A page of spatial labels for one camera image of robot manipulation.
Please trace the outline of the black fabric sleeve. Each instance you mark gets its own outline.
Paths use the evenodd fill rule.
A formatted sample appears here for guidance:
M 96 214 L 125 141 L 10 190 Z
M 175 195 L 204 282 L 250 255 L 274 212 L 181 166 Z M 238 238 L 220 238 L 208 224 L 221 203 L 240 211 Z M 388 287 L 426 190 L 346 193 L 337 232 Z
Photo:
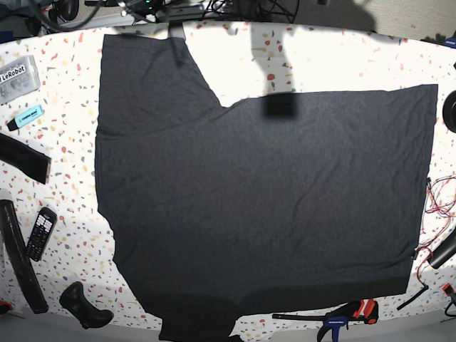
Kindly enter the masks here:
M 51 158 L 4 134 L 1 134 L 1 161 L 46 184 Z

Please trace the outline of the light blue highlighter marker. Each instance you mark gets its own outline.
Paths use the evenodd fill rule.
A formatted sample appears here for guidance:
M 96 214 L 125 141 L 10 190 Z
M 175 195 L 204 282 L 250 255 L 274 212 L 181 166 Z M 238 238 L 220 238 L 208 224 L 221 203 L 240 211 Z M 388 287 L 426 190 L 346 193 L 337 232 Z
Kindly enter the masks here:
M 25 125 L 28 125 L 30 122 L 39 118 L 43 115 L 43 108 L 41 105 L 36 105 L 23 113 L 16 115 L 12 120 L 7 124 L 9 131 L 15 131 L 19 128 L 22 128 Z

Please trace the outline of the grey table clamp bracket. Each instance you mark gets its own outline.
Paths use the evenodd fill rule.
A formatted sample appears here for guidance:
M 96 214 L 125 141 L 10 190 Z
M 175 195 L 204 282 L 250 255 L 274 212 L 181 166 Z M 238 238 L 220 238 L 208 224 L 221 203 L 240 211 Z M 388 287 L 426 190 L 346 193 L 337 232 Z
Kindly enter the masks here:
M 183 28 L 182 22 L 170 22 L 168 24 L 168 37 L 169 38 L 181 38 L 183 40 L 186 39 L 185 31 Z

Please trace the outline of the black allen key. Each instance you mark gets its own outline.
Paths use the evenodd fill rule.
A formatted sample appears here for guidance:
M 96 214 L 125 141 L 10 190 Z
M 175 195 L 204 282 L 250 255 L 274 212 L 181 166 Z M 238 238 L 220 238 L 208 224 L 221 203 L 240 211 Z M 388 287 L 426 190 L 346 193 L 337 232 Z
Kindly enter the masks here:
M 419 298 L 423 293 L 425 293 L 429 289 L 429 286 L 425 284 L 419 292 L 417 292 L 415 295 L 413 295 L 411 298 L 409 298 L 407 301 L 403 302 L 401 305 L 399 305 L 396 310 L 400 311 L 404 309 L 406 306 L 410 305 L 412 302 L 414 302 L 417 298 Z

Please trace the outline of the small black flat object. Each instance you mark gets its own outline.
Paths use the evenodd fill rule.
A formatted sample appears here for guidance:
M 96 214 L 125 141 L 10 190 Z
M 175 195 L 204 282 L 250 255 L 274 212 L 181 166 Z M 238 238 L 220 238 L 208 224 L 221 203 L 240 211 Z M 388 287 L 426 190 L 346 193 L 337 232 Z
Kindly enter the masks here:
M 229 342 L 243 342 L 243 340 L 239 337 L 239 335 L 230 336 L 228 341 Z

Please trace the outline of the black orange bar clamp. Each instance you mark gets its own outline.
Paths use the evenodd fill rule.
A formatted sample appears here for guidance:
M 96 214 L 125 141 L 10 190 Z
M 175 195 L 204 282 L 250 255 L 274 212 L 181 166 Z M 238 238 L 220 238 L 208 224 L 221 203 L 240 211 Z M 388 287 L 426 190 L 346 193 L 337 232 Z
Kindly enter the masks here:
M 367 301 L 359 300 L 348 302 L 324 315 L 291 315 L 273 313 L 272 318 L 277 320 L 289 321 L 311 321 L 321 322 L 322 326 L 318 330 L 316 340 L 321 342 L 324 336 L 331 332 L 331 341 L 339 341 L 339 332 L 342 327 L 348 329 L 350 322 L 362 322 L 366 325 L 373 325 L 378 321 L 379 304 L 373 299 Z

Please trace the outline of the long black foam tube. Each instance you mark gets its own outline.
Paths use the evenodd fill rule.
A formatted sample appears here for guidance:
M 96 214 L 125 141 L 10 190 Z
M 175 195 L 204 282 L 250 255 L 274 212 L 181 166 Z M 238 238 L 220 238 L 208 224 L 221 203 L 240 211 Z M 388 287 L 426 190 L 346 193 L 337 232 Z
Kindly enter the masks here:
M 44 298 L 30 259 L 26 255 L 24 238 L 19 227 L 14 203 L 9 199 L 1 200 L 1 235 L 27 304 L 35 314 L 46 313 L 48 311 L 48 304 Z

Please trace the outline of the black TV remote control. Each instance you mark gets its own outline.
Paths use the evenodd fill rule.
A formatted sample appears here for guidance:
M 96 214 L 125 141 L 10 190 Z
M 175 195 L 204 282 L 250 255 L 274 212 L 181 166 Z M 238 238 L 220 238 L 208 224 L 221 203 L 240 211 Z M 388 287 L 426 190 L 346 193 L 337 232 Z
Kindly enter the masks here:
M 26 255 L 31 260 L 41 260 L 56 222 L 57 215 L 54 211 L 48 207 L 40 209 L 26 245 Z

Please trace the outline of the black game controller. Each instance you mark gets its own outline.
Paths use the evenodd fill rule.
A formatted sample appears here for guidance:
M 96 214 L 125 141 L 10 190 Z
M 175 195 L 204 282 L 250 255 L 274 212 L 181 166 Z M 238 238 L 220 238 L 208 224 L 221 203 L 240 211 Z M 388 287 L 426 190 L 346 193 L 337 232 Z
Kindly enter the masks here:
M 102 328 L 114 318 L 112 311 L 97 309 L 87 300 L 80 281 L 73 282 L 63 291 L 59 303 L 78 319 L 84 329 Z

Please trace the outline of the dark grey T-shirt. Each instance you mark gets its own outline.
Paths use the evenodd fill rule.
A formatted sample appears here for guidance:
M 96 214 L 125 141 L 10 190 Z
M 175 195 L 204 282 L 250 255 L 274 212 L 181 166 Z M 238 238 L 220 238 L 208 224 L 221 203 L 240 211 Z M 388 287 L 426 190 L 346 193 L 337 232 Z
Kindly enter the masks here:
M 225 108 L 181 38 L 107 35 L 95 138 L 113 260 L 164 341 L 406 292 L 438 87 Z

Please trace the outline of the black round object right edge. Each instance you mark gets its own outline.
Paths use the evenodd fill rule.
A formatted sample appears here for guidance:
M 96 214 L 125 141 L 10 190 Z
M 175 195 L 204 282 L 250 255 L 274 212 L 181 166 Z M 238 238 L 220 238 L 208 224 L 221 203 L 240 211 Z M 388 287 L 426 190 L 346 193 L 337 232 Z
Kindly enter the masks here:
M 451 92 L 442 107 L 442 118 L 447 129 L 456 133 L 456 91 Z

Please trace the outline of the small red connector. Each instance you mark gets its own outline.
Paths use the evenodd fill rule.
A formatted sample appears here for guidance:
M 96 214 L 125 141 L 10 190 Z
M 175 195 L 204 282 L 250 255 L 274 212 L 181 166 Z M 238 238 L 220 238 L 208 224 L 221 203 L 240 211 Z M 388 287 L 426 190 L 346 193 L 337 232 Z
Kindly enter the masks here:
M 442 290 L 445 292 L 447 296 L 449 296 L 452 293 L 452 287 L 450 284 L 446 284 L 442 287 Z

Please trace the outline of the black cylinder right edge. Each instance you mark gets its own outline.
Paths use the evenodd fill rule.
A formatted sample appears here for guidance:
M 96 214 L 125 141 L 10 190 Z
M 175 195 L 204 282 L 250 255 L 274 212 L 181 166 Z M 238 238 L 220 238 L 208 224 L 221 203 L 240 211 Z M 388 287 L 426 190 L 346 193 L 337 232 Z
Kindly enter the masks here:
M 432 254 L 429 264 L 434 269 L 439 269 L 455 254 L 455 238 L 448 237 Z

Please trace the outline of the clear LeRobot screw box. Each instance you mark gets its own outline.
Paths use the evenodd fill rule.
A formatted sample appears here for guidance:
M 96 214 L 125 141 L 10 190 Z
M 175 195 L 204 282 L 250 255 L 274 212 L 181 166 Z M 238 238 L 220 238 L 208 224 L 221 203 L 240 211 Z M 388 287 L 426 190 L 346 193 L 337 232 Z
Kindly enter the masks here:
M 33 56 L 23 56 L 1 67 L 1 104 L 34 92 L 41 86 Z

